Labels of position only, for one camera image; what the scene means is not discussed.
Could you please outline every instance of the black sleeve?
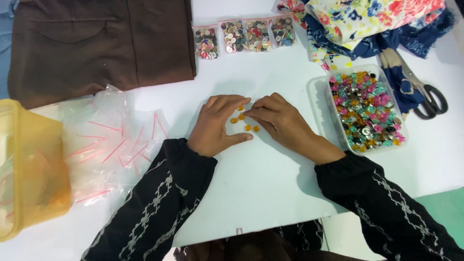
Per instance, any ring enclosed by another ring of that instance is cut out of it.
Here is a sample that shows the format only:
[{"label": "black sleeve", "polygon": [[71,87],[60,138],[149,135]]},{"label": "black sleeve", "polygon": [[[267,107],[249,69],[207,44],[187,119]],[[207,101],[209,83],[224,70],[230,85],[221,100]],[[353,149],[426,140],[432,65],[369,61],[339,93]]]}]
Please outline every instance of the black sleeve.
[{"label": "black sleeve", "polygon": [[315,167],[322,194],[360,217],[368,246],[390,261],[464,260],[446,229],[381,166],[347,151],[336,162]]},{"label": "black sleeve", "polygon": [[124,205],[98,233],[82,261],[158,261],[196,209],[217,161],[190,150],[186,139],[163,142]]}]

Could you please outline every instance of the plastic container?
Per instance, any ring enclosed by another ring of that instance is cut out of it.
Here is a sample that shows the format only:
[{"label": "plastic container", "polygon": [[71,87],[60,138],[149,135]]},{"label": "plastic container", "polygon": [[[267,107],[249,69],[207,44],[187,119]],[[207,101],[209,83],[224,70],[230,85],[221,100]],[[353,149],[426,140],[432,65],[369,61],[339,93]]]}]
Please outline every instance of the plastic container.
[{"label": "plastic container", "polygon": [[[396,146],[396,145],[393,145],[393,146],[390,146],[390,147],[381,146],[381,147],[376,148],[376,149],[370,149],[370,150],[366,150],[365,152],[360,152],[358,150],[352,149],[348,145],[348,139],[347,139],[347,136],[345,135],[345,131],[344,131],[343,126],[342,126],[342,121],[341,121],[341,119],[339,117],[339,113],[337,112],[337,107],[336,107],[334,99],[332,97],[332,91],[330,89],[329,79],[330,79],[331,76],[335,76],[336,74],[351,74],[353,72],[364,72],[364,71],[375,73],[375,75],[377,76],[376,77],[377,82],[383,83],[383,85],[387,89],[386,94],[390,95],[390,97],[391,97],[390,100],[393,101],[394,111],[397,113],[397,117],[399,119],[401,119],[401,121],[402,121],[401,130],[398,130],[398,132],[406,138],[406,141],[402,142],[400,146]],[[395,96],[393,95],[393,90],[390,87],[390,84],[388,83],[388,80],[387,80],[387,77],[385,76],[385,73],[383,72],[383,70],[380,67],[378,67],[377,65],[361,65],[361,66],[350,67],[350,68],[343,69],[343,70],[330,71],[329,75],[326,77],[326,81],[327,81],[327,89],[326,89],[326,92],[325,92],[325,97],[326,97],[326,100],[327,100],[327,105],[329,106],[330,115],[332,117],[332,121],[334,123],[334,126],[335,126],[335,129],[336,129],[337,136],[338,136],[338,139],[340,141],[340,144],[345,149],[348,148],[350,151],[352,151],[353,153],[355,153],[357,155],[365,156],[365,155],[370,155],[372,153],[377,153],[377,152],[380,152],[380,151],[394,150],[394,149],[403,147],[403,146],[405,146],[407,144],[407,142],[409,141],[409,136],[408,136],[408,132],[407,132],[407,129],[406,129],[406,125],[404,123],[403,117],[401,116],[401,112],[400,112],[400,109],[398,107],[398,103],[396,102]]]},{"label": "plastic container", "polygon": [[70,207],[62,124],[0,100],[0,241]]}]

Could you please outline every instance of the person's right hand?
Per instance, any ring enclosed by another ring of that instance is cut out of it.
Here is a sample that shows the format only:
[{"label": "person's right hand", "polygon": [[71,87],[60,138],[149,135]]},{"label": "person's right hand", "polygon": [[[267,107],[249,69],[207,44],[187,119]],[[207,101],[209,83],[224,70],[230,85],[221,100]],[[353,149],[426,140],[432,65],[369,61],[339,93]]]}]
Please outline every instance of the person's right hand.
[{"label": "person's right hand", "polygon": [[345,157],[345,153],[322,136],[316,135],[304,118],[280,94],[273,93],[256,101],[246,116],[256,120],[282,146],[316,164]]}]

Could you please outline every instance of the folded brown garment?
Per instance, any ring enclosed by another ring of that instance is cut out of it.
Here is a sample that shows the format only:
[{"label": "folded brown garment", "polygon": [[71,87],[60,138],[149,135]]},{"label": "folded brown garment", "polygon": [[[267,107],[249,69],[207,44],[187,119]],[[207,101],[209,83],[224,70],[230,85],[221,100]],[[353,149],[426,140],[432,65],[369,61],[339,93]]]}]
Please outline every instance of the folded brown garment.
[{"label": "folded brown garment", "polygon": [[196,76],[190,0],[21,0],[11,98],[35,108]]}]

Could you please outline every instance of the white table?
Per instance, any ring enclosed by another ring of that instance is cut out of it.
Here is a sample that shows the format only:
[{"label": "white table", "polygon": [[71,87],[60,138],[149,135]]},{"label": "white table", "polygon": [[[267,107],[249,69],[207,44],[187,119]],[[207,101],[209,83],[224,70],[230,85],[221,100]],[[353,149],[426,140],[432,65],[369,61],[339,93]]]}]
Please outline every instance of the white table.
[{"label": "white table", "polygon": [[[230,2],[195,0],[195,20],[237,13],[274,10],[270,0]],[[162,108],[171,126],[169,137],[187,137],[199,107],[211,95],[241,94],[258,99],[277,91],[294,104],[315,132],[336,141],[320,86],[312,78],[325,72],[308,61],[304,30],[299,43],[270,53],[236,53],[197,63],[194,81],[139,88],[131,91],[136,109]],[[449,111],[430,121],[410,115],[406,125],[409,144],[370,157],[381,164],[386,176],[413,197],[464,186],[464,114],[462,77],[464,60],[452,34],[436,43],[428,59],[402,50],[404,59],[419,79],[441,90]],[[377,58],[353,64],[378,64]],[[227,125],[231,132],[240,125]],[[316,183],[313,164],[273,142],[265,131],[255,139],[229,148],[219,161],[203,201],[174,238],[187,245],[222,237],[303,222],[345,211],[324,199]],[[16,238],[0,243],[2,260],[78,260],[110,216],[109,200],[90,206],[76,205],[57,219],[23,230]]]}]

